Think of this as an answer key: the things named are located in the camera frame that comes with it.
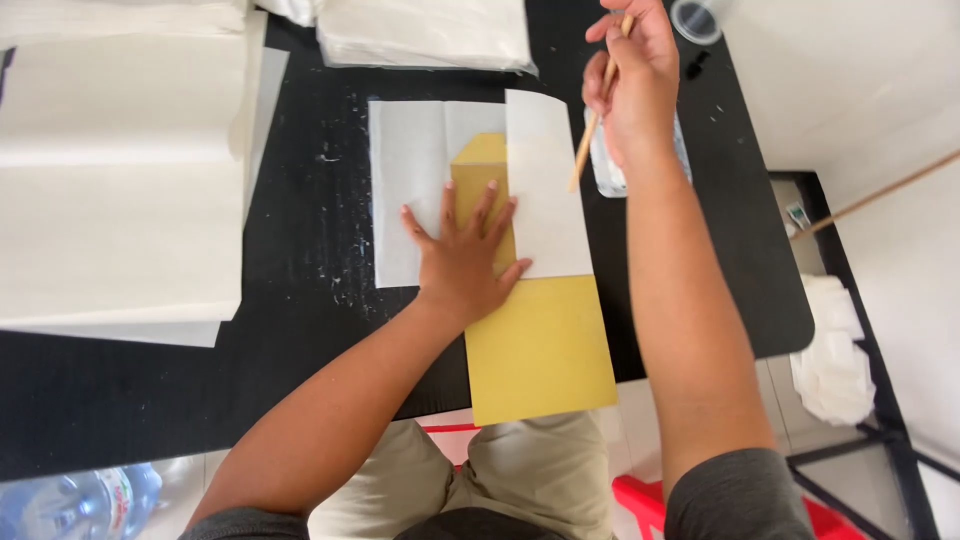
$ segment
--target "person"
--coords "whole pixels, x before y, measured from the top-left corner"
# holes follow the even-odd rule
[[[662,441],[668,539],[808,539],[800,497],[760,399],[754,356],[696,195],[673,147],[679,60],[660,0],[602,0],[622,14],[587,30],[619,66],[601,96],[608,53],[589,61],[583,98],[603,114],[629,188],[630,295]],[[270,410],[227,455],[183,540],[606,540],[612,537],[606,447],[591,412],[483,428],[455,473],[401,403],[467,325],[497,309],[533,261],[492,275],[517,205],[484,233],[491,183],[458,230],[444,187],[441,233],[401,209],[420,246],[410,306]]]

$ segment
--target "wooden stick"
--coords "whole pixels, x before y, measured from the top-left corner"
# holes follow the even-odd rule
[[[623,17],[623,24],[620,25],[620,32],[624,36],[629,36],[634,28],[634,16],[626,15]],[[613,76],[616,75],[616,63],[613,57],[607,60],[607,71],[603,74],[603,89],[601,95],[606,99],[610,92],[610,85],[613,82]],[[584,174],[584,166],[587,165],[587,156],[590,153],[590,140],[593,139],[593,132],[597,129],[600,122],[600,116],[596,110],[590,112],[590,120],[587,122],[587,128],[584,129],[584,138],[580,139],[580,147],[577,148],[577,161],[573,165],[573,174],[570,175],[570,182],[566,185],[566,191],[573,193],[580,184],[580,177]]]
[[[904,178],[903,180],[901,180],[901,181],[899,181],[899,182],[896,182],[896,183],[894,183],[894,184],[890,184],[890,185],[884,187],[883,189],[880,189],[880,190],[878,190],[878,191],[875,191],[874,193],[868,195],[867,197],[861,199],[860,201],[858,201],[858,202],[856,202],[856,203],[853,203],[852,205],[846,207],[845,209],[842,209],[842,210],[838,211],[837,213],[835,213],[835,214],[833,214],[833,215],[830,215],[830,216],[825,217],[824,219],[821,219],[820,221],[818,221],[818,222],[814,223],[812,226],[810,226],[810,228],[804,229],[804,230],[800,231],[799,233],[796,233],[796,234],[794,234],[793,236],[790,236],[790,241],[797,240],[797,239],[803,238],[803,237],[805,237],[805,236],[810,236],[811,234],[814,234],[814,233],[816,233],[817,231],[820,231],[820,230],[823,229],[824,227],[828,227],[828,226],[832,225],[834,221],[840,219],[841,217],[844,217],[844,216],[846,216],[846,215],[849,215],[849,214],[851,214],[851,213],[854,213],[855,211],[857,211],[857,210],[859,210],[859,209],[862,209],[863,207],[871,204],[873,201],[876,201],[877,199],[879,199],[879,198],[881,198],[881,197],[885,197],[886,195],[889,195],[889,194],[893,193],[894,191],[897,191],[898,189],[900,189],[901,187],[904,187],[905,185],[913,184],[913,183],[916,182],[917,180],[919,180],[919,179],[923,178],[924,176],[932,173],[933,171],[936,171],[936,170],[938,170],[938,169],[942,169],[942,168],[946,167],[947,165],[951,164],[953,161],[956,161],[958,158],[960,158],[960,150],[957,150],[957,151],[953,152],[952,154],[950,154],[949,156],[946,156],[945,158],[942,158],[941,160],[937,160],[936,162],[934,162],[934,163],[930,164],[929,166],[927,166],[927,167],[925,167],[925,168],[923,168],[923,169],[921,169],[921,170],[913,173],[912,175]]]

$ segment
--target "table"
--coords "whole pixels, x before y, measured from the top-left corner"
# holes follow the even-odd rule
[[[539,79],[326,68],[312,29],[271,16],[267,45],[292,54],[244,234],[236,317],[222,326],[215,349],[0,332],[0,480],[232,446],[416,295],[373,287],[367,100],[502,102],[505,87],[534,90],[569,104],[579,140],[581,73],[597,49],[583,32],[602,13],[592,0],[529,0]],[[701,49],[678,42],[687,65]],[[693,182],[756,354],[796,351],[813,332],[804,291],[729,52],[723,42],[709,52],[703,73],[682,82],[678,103]],[[589,171],[583,187],[616,379],[642,378],[624,201],[602,197]],[[397,418],[468,406],[461,337]]]

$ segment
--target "yellow board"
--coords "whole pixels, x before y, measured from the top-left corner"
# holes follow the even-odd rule
[[[489,229],[510,197],[510,187],[507,184],[507,141],[504,135],[477,135],[450,164],[450,176],[457,186],[457,226],[460,228],[467,225],[473,207],[487,190],[487,184],[491,180],[499,183],[496,200],[484,223],[484,230]],[[515,260],[514,228],[511,226],[496,248],[493,274],[503,274]]]
[[[504,135],[482,134],[450,164],[460,226],[490,180],[500,182],[500,189],[487,227],[506,203],[506,161]],[[514,260],[511,228],[497,250],[494,270],[500,274]],[[477,426],[616,403],[593,276],[520,280],[506,304],[467,328],[465,337]]]

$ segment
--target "floor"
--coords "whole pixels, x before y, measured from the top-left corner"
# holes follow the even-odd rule
[[[774,181],[774,191],[781,208],[799,201],[796,187]],[[823,274],[816,244],[812,239],[794,245],[794,254],[801,272]],[[852,428],[834,428],[808,414],[800,397],[793,390],[787,356],[764,358],[756,363],[767,415],[777,434],[780,450],[793,454],[824,447],[856,437]],[[619,405],[602,409],[601,419],[610,455],[610,477],[632,475],[644,481],[660,479],[660,436],[650,384],[634,380],[617,385]],[[469,410],[423,417],[424,425],[467,424],[472,422]],[[439,433],[433,435],[441,450],[453,462],[466,458],[471,433]],[[167,503],[152,516],[140,540],[176,537],[196,507],[213,473],[227,451],[182,457],[156,464],[166,471],[168,480],[161,498]],[[841,500],[861,512],[895,538],[909,538],[900,494],[886,454],[870,449],[856,454],[819,462],[803,468],[815,481]],[[640,538],[632,515],[614,504],[613,528],[620,540]]]

